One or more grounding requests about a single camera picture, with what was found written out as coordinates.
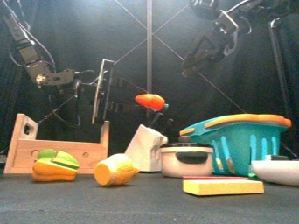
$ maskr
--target bell pepper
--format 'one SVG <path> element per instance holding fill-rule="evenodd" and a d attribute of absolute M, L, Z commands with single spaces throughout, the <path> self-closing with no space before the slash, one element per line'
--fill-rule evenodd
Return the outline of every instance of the bell pepper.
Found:
<path fill-rule="evenodd" d="M 77 158 L 62 150 L 42 150 L 33 166 L 33 178 L 39 182 L 73 181 L 81 164 Z"/>

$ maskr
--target gray tabletop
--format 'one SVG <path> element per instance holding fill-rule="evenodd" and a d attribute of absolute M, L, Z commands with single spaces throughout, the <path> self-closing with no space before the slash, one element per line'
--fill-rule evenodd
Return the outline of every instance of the gray tabletop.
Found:
<path fill-rule="evenodd" d="M 0 223 L 299 223 L 299 188 L 266 184 L 263 194 L 199 197 L 181 178 L 138 174 L 99 186 L 94 175 L 35 183 L 0 174 Z"/>

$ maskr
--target wooden crate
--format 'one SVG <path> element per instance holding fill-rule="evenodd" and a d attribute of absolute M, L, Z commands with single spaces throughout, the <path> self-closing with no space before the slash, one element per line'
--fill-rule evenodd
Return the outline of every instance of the wooden crate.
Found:
<path fill-rule="evenodd" d="M 8 151 L 4 173 L 33 173 L 39 151 L 67 151 L 79 161 L 79 173 L 94 174 L 97 163 L 109 157 L 109 125 L 105 121 L 99 143 L 37 140 L 39 124 L 19 114 L 14 126 L 14 137 Z"/>

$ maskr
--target plastic basket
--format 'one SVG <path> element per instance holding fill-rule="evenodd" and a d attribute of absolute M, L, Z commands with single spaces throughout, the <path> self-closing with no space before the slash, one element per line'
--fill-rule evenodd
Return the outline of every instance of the plastic basket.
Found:
<path fill-rule="evenodd" d="M 215 174 L 247 176 L 253 160 L 266 160 L 267 154 L 279 154 L 281 133 L 287 126 L 275 122 L 227 122 L 206 128 L 215 119 L 187 127 L 185 130 L 191 132 L 185 135 L 195 143 L 213 145 Z"/>

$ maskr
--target black curtain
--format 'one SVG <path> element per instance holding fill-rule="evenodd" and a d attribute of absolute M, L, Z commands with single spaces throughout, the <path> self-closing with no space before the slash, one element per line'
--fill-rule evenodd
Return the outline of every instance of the black curtain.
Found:
<path fill-rule="evenodd" d="M 239 1 L 222 1 L 221 8 L 227 10 Z M 58 71 L 67 68 L 77 71 L 95 70 L 97 74 L 83 76 L 90 81 L 98 75 L 103 59 L 118 61 L 115 78 L 125 78 L 139 87 L 146 88 L 146 0 L 137 1 L 25 1 L 26 11 L 34 11 L 33 34 L 42 41 L 57 60 Z M 287 89 L 291 93 L 294 126 L 298 127 L 298 17 L 285 18 L 282 38 L 285 41 L 285 65 Z M 170 141 L 178 141 L 179 131 L 189 125 L 215 116 L 255 113 L 286 115 L 281 83 L 277 75 L 274 49 L 267 24 L 262 24 L 249 35 L 238 39 L 235 52 L 219 63 L 201 71 L 201 75 L 182 76 L 183 57 L 191 50 L 193 41 L 213 28 L 213 21 L 198 18 L 189 6 L 189 1 L 154 1 L 154 93 L 170 104 L 161 121 L 165 127 L 169 118 L 174 119 L 167 135 Z M 8 31 L 2 29 L 8 44 Z M 51 113 L 47 94 L 33 84 L 26 72 L 17 72 L 8 59 L 7 48 L 2 49 L 2 89 L 14 91 L 17 102 L 10 106 L 10 95 L 2 95 L 6 107 L 14 113 L 2 122 L 10 122 L 8 131 L 2 136 L 4 145 L 10 144 L 10 135 L 17 113 L 26 113 L 41 121 Z M 11 80 L 12 75 L 19 83 Z M 135 104 L 137 92 L 130 89 L 113 88 L 111 100 Z M 57 106 L 69 99 L 63 95 L 55 99 Z M 61 115 L 77 122 L 75 101 L 61 109 Z M 39 138 L 66 141 L 97 142 L 101 125 L 91 124 L 93 106 L 90 100 L 79 99 L 82 125 L 74 129 L 62 124 L 53 116 L 39 128 Z M 110 115 L 110 149 L 109 153 L 125 152 L 141 123 L 149 124 L 146 112 L 133 111 Z M 286 133 L 287 145 L 297 141 Z"/>

